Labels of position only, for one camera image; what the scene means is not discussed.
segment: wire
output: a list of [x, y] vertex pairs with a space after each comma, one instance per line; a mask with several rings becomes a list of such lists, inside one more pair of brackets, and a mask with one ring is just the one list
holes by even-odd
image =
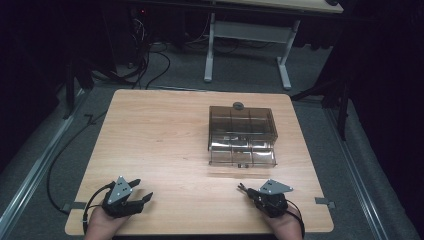
[[171, 60], [169, 59], [169, 57], [167, 57], [165, 54], [160, 53], [160, 52], [156, 52], [156, 54], [159, 54], [159, 55], [162, 55], [163, 57], [165, 57], [165, 58], [168, 60], [168, 66], [166, 66], [166, 69], [165, 69], [165, 70], [164, 70], [161, 74], [159, 74], [158, 76], [154, 77], [152, 80], [150, 80], [150, 81], [147, 83], [147, 85], [146, 85], [146, 87], [145, 87], [145, 90], [147, 90], [147, 89], [149, 88], [150, 84], [151, 84], [153, 81], [155, 81], [156, 79], [158, 79], [159, 77], [161, 77], [163, 74], [165, 74], [165, 73], [168, 71], [169, 67], [171, 66]]
[[143, 60], [144, 62], [145, 62], [145, 68], [144, 68], [144, 71], [143, 72], [140, 72], [139, 74], [138, 74], [138, 78], [137, 78], [137, 80], [134, 82], [134, 84], [133, 84], [133, 86], [132, 86], [132, 89], [134, 89], [136, 86], [137, 86], [137, 84], [139, 85], [139, 87], [140, 87], [140, 89], [141, 89], [141, 79], [143, 78], [143, 76], [144, 76], [144, 74], [146, 74], [146, 72], [147, 72], [147, 68], [149, 67], [149, 62], [150, 62], [150, 49], [151, 49], [151, 45], [149, 45], [149, 49], [147, 50], [147, 60]]
[[88, 229], [88, 209], [91, 208], [91, 203], [93, 202], [94, 198], [101, 193], [102, 191], [106, 190], [106, 189], [111, 189], [115, 186], [115, 182], [111, 182], [103, 187], [101, 187], [99, 190], [97, 190], [93, 196], [91, 196], [90, 200], [87, 202], [87, 205], [85, 206], [84, 209], [84, 214], [82, 215], [82, 228], [84, 230], [84, 235], [87, 233], [87, 229]]
[[93, 123], [95, 123], [98, 119], [100, 119], [101, 117], [103, 117], [105, 114], [107, 113], [107, 111], [103, 112], [102, 114], [100, 114], [98, 117], [96, 117], [93, 121], [91, 121], [89, 124], [87, 124], [85, 127], [83, 127], [82, 129], [80, 129], [66, 144], [65, 146], [63, 146], [63, 148], [59, 151], [59, 153], [55, 156], [54, 160], [52, 161], [52, 163], [50, 164], [49, 170], [47, 172], [47, 196], [49, 198], [50, 203], [52, 204], [52, 206], [58, 210], [59, 212], [65, 214], [65, 215], [69, 215], [69, 212], [63, 210], [61, 207], [59, 207], [58, 204], [56, 204], [56, 202], [53, 200], [53, 197], [51, 195], [50, 192], [50, 178], [51, 178], [51, 173], [52, 173], [52, 169], [55, 165], [55, 163], [57, 162], [57, 160], [59, 159], [60, 155], [66, 150], [66, 148], [84, 131], [86, 130], [89, 126], [93, 125]]
[[209, 25], [209, 20], [210, 20], [211, 14], [208, 14], [208, 18], [206, 19], [206, 24], [205, 27], [203, 28], [202, 33], [200, 34], [199, 37], [197, 37], [195, 40], [190, 41], [190, 42], [186, 42], [186, 44], [190, 44], [190, 43], [197, 43], [197, 42], [202, 42], [206, 39], [209, 39], [209, 37], [206, 37], [204, 39], [201, 39], [203, 37], [203, 35], [205, 35], [206, 29], [208, 29], [208, 25]]
[[305, 224], [303, 223], [302, 213], [300, 213], [300, 209], [296, 206], [296, 204], [294, 204], [292, 201], [287, 200], [287, 199], [286, 199], [286, 201], [291, 203], [297, 209], [297, 211], [299, 212], [299, 217], [298, 217], [296, 214], [286, 210], [287, 214], [291, 215], [292, 217], [294, 217], [299, 222], [300, 231], [302, 232], [302, 239], [303, 239], [305, 237]]

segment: metal frame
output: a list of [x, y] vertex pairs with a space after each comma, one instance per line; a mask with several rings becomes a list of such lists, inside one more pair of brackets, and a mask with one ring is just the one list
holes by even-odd
[[295, 20], [290, 27], [274, 27], [256, 24], [245, 24], [227, 21], [216, 21], [215, 13], [211, 13], [209, 28], [209, 47], [206, 56], [205, 82], [212, 81], [213, 75], [213, 57], [214, 57], [214, 39], [215, 37], [236, 38], [243, 40], [253, 40], [262, 42], [283, 43], [281, 57], [277, 58], [278, 69], [280, 71], [281, 81], [285, 90], [291, 89], [290, 78], [287, 73], [286, 61], [292, 48], [300, 20]]

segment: metal bracket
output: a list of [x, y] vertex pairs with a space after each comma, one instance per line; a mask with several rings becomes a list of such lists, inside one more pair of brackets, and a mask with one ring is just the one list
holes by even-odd
[[122, 176], [120, 176], [116, 181], [115, 187], [113, 188], [107, 203], [113, 204], [125, 197], [128, 197], [131, 192], [131, 186], [125, 181]]
[[336, 208], [336, 204], [330, 200], [328, 200], [327, 198], [315, 198], [315, 203], [316, 204], [325, 204], [328, 206], [328, 208], [333, 209]]
[[284, 185], [272, 179], [266, 181], [266, 183], [258, 190], [258, 192], [264, 194], [279, 194], [291, 191], [293, 191], [292, 187]]

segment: gray carpet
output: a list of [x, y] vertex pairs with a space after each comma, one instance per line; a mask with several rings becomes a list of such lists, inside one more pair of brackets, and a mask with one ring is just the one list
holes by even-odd
[[[171, 59], [171, 67], [166, 74], [151, 84], [151, 88], [178, 87], [210, 91], [286, 93], [293, 95], [314, 84], [330, 50], [311, 51], [305, 47], [294, 48], [287, 62], [293, 88], [290, 92], [282, 89], [275, 59], [278, 45], [262, 49], [266, 54], [251, 48], [237, 49], [231, 54], [216, 54], [214, 80], [203, 82], [205, 50], [187, 48], [181, 52], [172, 47], [163, 52]], [[159, 54], [151, 54], [149, 69], [141, 85], [166, 68], [166, 59]], [[127, 72], [125, 67], [120, 73]], [[96, 82], [95, 88], [81, 109], [75, 114], [75, 120], [59, 143], [55, 154], [62, 149], [80, 129], [86, 126], [85, 114], [99, 116], [107, 110], [116, 89], [128, 88], [110, 82]], [[330, 233], [307, 233], [305, 239], [374, 239], [361, 203], [353, 188], [344, 160], [344, 154], [328, 121], [326, 110], [317, 101], [319, 97], [294, 102], [302, 132], [304, 134], [312, 161], [324, 191], [324, 196], [334, 201], [336, 208], [330, 209], [335, 228]], [[49, 140], [55, 135], [63, 122], [65, 113], [63, 102], [21, 148], [11, 164], [0, 176], [2, 195], [0, 211], [4, 212], [29, 170], [41, 156]], [[79, 184], [90, 159], [102, 120], [90, 125], [63, 151], [52, 171], [51, 189], [59, 205], [74, 200]], [[385, 226], [388, 239], [419, 239], [415, 229], [405, 216], [396, 194], [390, 187], [356, 117], [352, 105], [346, 125], [346, 136], [350, 152], [358, 166], [370, 195], [375, 201], [377, 211]], [[64, 226], [67, 216], [56, 211], [49, 203], [46, 194], [46, 177], [38, 185], [28, 205], [14, 226], [10, 239], [82, 239], [67, 236]], [[272, 239], [271, 236], [213, 236], [194, 239]], [[144, 237], [141, 239], [158, 239]]]

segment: wooden table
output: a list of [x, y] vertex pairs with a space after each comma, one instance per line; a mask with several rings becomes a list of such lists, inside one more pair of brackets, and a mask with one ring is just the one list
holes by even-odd
[[[274, 168], [210, 166], [209, 106], [271, 108], [278, 131]], [[269, 178], [294, 188], [286, 198], [302, 211], [307, 232], [333, 229], [324, 197], [289, 96], [283, 94], [118, 90], [111, 102], [76, 202], [122, 175], [140, 178], [132, 198], [154, 192], [141, 214], [119, 235], [270, 233], [259, 211], [237, 189]], [[99, 194], [94, 203], [99, 203]], [[73, 209], [65, 230], [82, 235], [83, 210]]]

